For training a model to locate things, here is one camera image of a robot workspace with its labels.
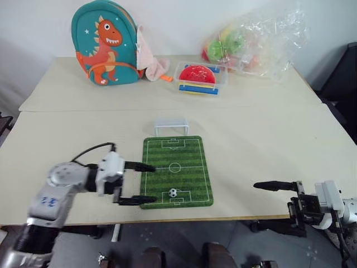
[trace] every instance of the plastic bag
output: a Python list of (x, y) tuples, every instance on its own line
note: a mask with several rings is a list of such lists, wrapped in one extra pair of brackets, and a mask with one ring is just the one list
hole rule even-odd
[(304, 13), (296, 1), (274, 1), (214, 35), (202, 57), (242, 73), (279, 78), (307, 42)]

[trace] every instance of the green soccer field mat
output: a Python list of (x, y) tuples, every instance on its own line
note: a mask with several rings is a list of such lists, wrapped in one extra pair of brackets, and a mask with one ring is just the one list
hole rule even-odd
[(157, 137), (144, 140), (143, 163), (156, 167), (142, 173), (141, 195), (157, 197), (143, 209), (206, 207), (213, 195), (200, 136)]

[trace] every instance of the soccer ball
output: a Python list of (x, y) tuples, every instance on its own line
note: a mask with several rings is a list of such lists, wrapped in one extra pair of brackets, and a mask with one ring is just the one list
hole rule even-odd
[(177, 197), (177, 190), (172, 188), (170, 191), (168, 191), (168, 195), (172, 198)]

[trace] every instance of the person's feet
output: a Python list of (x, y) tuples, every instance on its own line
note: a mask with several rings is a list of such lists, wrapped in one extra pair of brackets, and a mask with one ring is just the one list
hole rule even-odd
[(134, 268), (165, 268), (165, 253), (158, 247), (149, 247), (141, 253)]
[(204, 268), (237, 268), (229, 251), (218, 243), (205, 243), (202, 259)]

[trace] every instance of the backpack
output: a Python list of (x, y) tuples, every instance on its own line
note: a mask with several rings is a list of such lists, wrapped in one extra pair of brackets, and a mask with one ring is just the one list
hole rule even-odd
[(137, 28), (120, 5), (96, 0), (80, 7), (72, 19), (76, 57), (88, 78), (97, 85), (134, 83), (137, 70)]

